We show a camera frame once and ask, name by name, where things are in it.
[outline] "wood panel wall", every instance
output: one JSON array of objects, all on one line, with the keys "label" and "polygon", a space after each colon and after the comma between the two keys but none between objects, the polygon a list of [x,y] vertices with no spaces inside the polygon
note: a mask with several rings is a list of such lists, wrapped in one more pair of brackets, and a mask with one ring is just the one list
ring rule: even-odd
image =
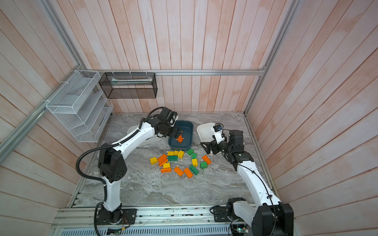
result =
[{"label": "wood panel wall", "polygon": [[[258,69],[292,0],[51,0],[89,69]],[[255,76],[162,76],[117,113],[243,111]]]},{"label": "wood panel wall", "polygon": [[378,235],[378,1],[304,1],[248,118],[303,235]]},{"label": "wood panel wall", "polygon": [[[0,142],[75,67],[37,0],[0,1]],[[43,117],[0,166],[2,234],[45,235],[80,178],[77,157],[90,148],[52,114]]]}]

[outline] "gray marble surface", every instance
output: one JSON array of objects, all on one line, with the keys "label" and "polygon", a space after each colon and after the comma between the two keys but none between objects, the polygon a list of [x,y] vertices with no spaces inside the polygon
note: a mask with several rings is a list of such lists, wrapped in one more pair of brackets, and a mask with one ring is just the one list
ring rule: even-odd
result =
[{"label": "gray marble surface", "polygon": [[[128,128],[137,125],[146,114],[114,115],[103,142],[112,143],[127,134]],[[256,149],[247,130],[241,113],[179,113],[179,120],[191,121],[194,125],[192,149],[198,154],[198,162],[203,161],[204,149],[200,146],[197,126],[208,122],[221,122],[225,129],[242,130],[245,150],[254,158],[261,175],[265,178]],[[212,163],[207,169],[188,179],[179,177],[174,171],[161,173],[160,167],[150,164],[151,157],[159,157],[169,151],[167,139],[136,148],[125,160],[127,173],[121,179],[121,202],[126,205],[178,205],[178,204],[225,204],[231,197],[243,197],[253,203],[243,179],[236,173],[221,153],[209,156]],[[90,175],[99,176],[97,159]],[[192,163],[185,153],[184,158],[170,162],[172,169],[179,166],[182,170]],[[73,207],[94,207],[103,199],[103,187],[100,182],[87,179],[79,191]]]}]

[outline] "yellow block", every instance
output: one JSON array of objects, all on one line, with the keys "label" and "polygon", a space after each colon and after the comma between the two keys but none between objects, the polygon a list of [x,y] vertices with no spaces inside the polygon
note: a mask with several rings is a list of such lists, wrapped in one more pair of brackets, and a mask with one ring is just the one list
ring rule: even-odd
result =
[{"label": "yellow block", "polygon": [[192,159],[192,164],[193,164],[193,166],[198,166],[198,162],[197,162],[197,159]]},{"label": "yellow block", "polygon": [[158,163],[158,159],[156,157],[150,158],[151,165]]},{"label": "yellow block", "polygon": [[182,159],[183,156],[184,156],[184,151],[179,151],[178,154],[177,154],[178,158]]},{"label": "yellow block", "polygon": [[169,162],[163,164],[163,169],[165,169],[165,168],[170,168],[170,163]]}]

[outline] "green rectangular block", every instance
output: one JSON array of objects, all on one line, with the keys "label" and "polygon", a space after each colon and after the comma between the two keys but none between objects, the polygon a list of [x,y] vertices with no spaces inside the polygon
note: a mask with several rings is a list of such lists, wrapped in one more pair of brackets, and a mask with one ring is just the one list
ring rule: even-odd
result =
[{"label": "green rectangular block", "polygon": [[189,166],[189,170],[194,174],[194,175],[198,175],[199,171],[193,166],[193,165],[190,165]]},{"label": "green rectangular block", "polygon": [[208,167],[208,164],[206,162],[201,162],[200,163],[200,168],[201,169],[206,169]]},{"label": "green rectangular block", "polygon": [[168,161],[177,161],[178,156],[168,156]]},{"label": "green rectangular block", "polygon": [[189,150],[187,151],[187,153],[188,153],[189,155],[192,155],[192,153],[194,153],[194,151],[193,151],[193,149],[189,149]]}]

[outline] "dark blue plastic container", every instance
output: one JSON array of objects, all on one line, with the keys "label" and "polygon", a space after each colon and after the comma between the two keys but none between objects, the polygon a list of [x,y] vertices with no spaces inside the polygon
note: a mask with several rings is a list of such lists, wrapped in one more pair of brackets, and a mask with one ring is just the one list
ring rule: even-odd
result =
[{"label": "dark blue plastic container", "polygon": [[170,148],[174,151],[187,151],[192,146],[192,139],[193,139],[193,123],[186,120],[177,120],[175,127],[180,127],[182,131],[181,135],[184,138],[182,143],[179,143],[175,138],[170,137],[168,139],[168,144]]}]

